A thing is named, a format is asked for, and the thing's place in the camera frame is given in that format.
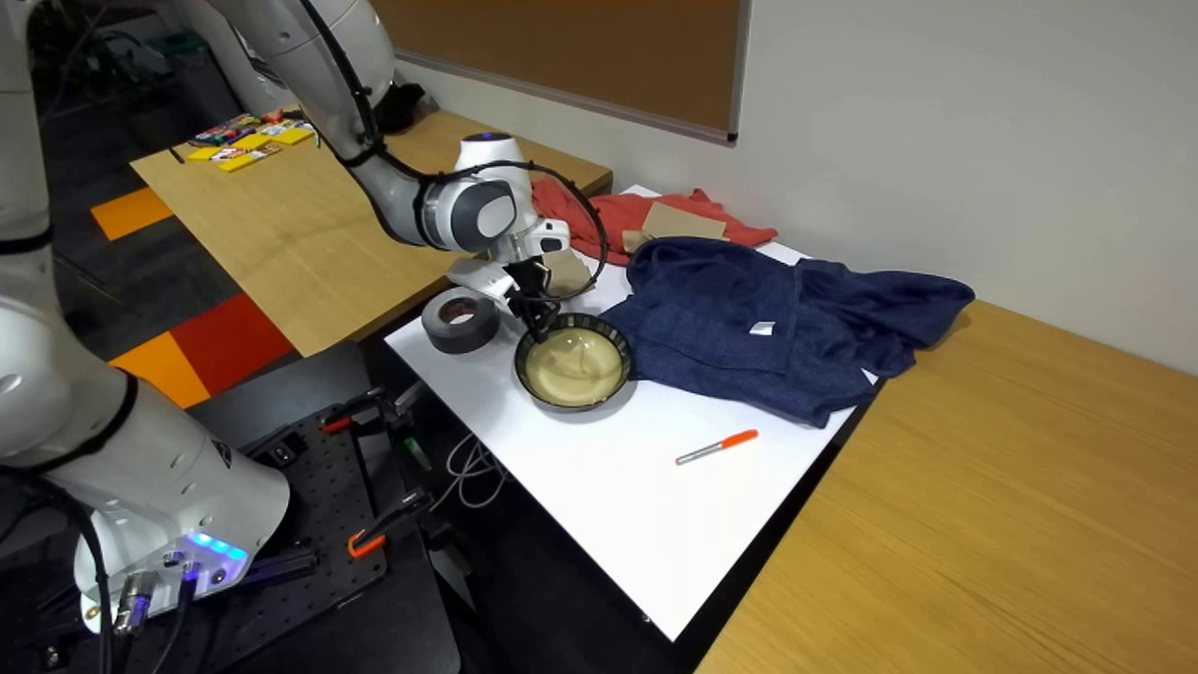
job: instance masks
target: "red pen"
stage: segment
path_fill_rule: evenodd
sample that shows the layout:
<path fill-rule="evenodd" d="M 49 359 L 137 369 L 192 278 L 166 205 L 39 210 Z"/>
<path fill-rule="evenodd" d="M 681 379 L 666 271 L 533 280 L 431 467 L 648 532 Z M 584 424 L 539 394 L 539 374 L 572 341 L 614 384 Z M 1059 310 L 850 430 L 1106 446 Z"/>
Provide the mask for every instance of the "red pen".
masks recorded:
<path fill-rule="evenodd" d="M 744 446 L 744 441 L 754 441 L 754 437 L 756 437 L 756 429 L 750 429 L 750 430 L 740 430 L 740 434 L 730 434 L 730 437 L 721 437 L 721 441 L 711 441 L 711 446 L 690 451 L 690 452 L 674 457 L 674 464 L 691 464 L 691 462 L 701 462 L 701 457 L 711 457 L 711 452 L 721 452 L 721 451 Z"/>

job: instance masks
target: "blue cloth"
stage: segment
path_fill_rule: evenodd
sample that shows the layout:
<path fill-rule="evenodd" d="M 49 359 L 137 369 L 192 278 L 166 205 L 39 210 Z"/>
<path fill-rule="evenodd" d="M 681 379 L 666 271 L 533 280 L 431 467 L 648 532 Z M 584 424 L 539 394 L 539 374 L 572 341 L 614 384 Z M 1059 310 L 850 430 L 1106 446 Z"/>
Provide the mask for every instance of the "blue cloth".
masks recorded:
<path fill-rule="evenodd" d="M 782 266 L 719 239 L 656 239 L 628 264 L 633 296 L 606 310 L 628 339 L 633 374 L 750 401 L 825 429 L 867 401 L 860 374 L 892 379 L 936 345 L 973 293 L 927 273 Z"/>

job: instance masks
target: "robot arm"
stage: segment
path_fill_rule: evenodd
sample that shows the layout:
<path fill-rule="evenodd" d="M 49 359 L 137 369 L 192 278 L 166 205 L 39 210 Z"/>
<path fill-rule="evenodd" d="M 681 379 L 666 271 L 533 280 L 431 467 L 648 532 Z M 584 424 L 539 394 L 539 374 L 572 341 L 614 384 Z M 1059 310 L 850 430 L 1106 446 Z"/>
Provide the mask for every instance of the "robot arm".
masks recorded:
<path fill-rule="evenodd" d="M 215 8 L 294 95 L 394 239 L 494 253 L 535 221 L 519 168 L 434 180 L 387 153 L 369 104 L 394 84 L 394 45 L 366 0 L 215 0 Z M 469 140 L 469 159 L 519 162 L 519 152 L 507 135 L 480 135 Z"/>
<path fill-rule="evenodd" d="M 0 467 L 42 475 L 89 506 L 110 582 L 151 582 L 151 615 L 162 615 L 177 608 L 166 558 L 188 558 L 188 573 L 202 578 L 200 596 L 241 583 L 292 490 L 282 471 L 226 457 L 192 417 L 106 369 L 62 325 L 27 70 L 30 8 L 32 0 L 0 0 Z M 507 135 L 465 144 L 458 168 L 473 172 L 449 180 L 419 175 L 387 153 L 369 104 L 394 84 L 394 49 L 366 0 L 215 8 L 294 95 L 394 239 L 490 253 L 512 230 L 535 226 L 527 172 L 490 164 L 519 162 Z M 99 631 L 106 583 L 82 556 L 74 583 L 86 626 Z"/>

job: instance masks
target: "wooden board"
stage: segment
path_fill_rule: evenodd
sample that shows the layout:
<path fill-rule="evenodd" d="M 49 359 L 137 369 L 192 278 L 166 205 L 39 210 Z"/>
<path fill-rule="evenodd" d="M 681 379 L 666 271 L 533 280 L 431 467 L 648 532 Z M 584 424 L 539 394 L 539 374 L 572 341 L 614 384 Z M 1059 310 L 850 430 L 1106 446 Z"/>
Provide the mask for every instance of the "wooden board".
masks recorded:
<path fill-rule="evenodd" d="M 426 172 L 454 168 L 458 144 L 480 125 L 431 113 L 388 145 Z M 563 168 L 572 184 L 599 191 L 611 172 L 527 144 L 527 159 Z M 314 355 L 411 316 L 442 288 L 445 253 L 388 239 L 366 195 L 317 145 L 294 145 L 242 172 L 178 164 L 172 153 L 134 162 L 134 172 L 230 271 L 230 278 L 270 316 L 270 321 Z"/>
<path fill-rule="evenodd" d="M 750 0 L 376 0 L 406 57 L 733 140 Z"/>
<path fill-rule="evenodd" d="M 1198 671 L 1194 496 L 1198 379 L 977 304 L 701 671 Z"/>

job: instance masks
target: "table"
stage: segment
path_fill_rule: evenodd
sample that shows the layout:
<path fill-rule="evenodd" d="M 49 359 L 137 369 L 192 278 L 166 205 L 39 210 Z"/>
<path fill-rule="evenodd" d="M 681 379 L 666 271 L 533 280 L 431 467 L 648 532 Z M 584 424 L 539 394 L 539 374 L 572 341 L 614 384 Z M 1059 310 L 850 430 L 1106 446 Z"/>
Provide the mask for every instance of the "table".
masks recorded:
<path fill-rule="evenodd" d="M 572 310 L 601 310 L 625 296 L 625 271 L 606 266 Z M 387 345 L 669 641 L 850 421 L 846 407 L 829 429 L 796 429 L 656 384 L 635 384 L 628 401 L 599 417 L 554 417 L 519 389 L 512 335 L 480 354 L 445 355 L 419 321 L 409 321 Z M 674 464 L 676 452 L 744 429 L 759 430 L 754 446 L 690 467 Z"/>
<path fill-rule="evenodd" d="M 484 125 L 431 113 L 411 133 L 387 140 L 387 145 L 423 172 L 445 172 L 458 162 L 458 144 L 473 133 L 484 133 Z M 519 144 L 519 152 L 586 195 L 611 186 L 611 172 L 593 162 L 535 144 Z M 409 316 L 442 288 L 454 264 L 445 253 L 388 239 L 376 226 L 366 195 L 317 144 L 231 175 L 178 164 L 172 153 L 137 159 L 134 172 L 299 355 Z"/>
<path fill-rule="evenodd" d="M 1198 671 L 1194 496 L 1198 379 L 973 304 L 701 671 Z"/>

